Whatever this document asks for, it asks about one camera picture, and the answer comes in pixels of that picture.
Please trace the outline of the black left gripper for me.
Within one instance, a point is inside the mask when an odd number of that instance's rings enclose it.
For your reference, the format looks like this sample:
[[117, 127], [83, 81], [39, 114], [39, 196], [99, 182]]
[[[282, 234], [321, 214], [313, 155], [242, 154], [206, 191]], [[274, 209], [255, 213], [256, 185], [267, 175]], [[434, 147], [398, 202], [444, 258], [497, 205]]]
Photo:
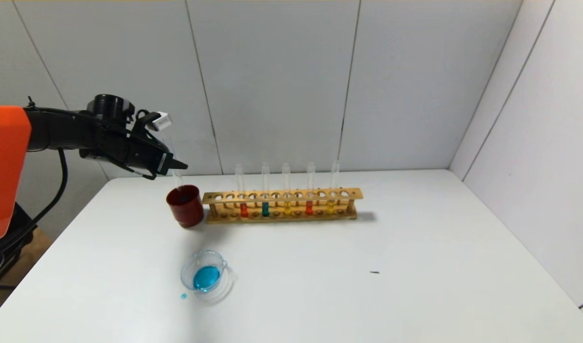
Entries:
[[188, 165], [176, 159], [159, 140], [132, 139], [127, 145], [122, 163], [139, 176], [165, 175], [169, 170], [186, 170]]

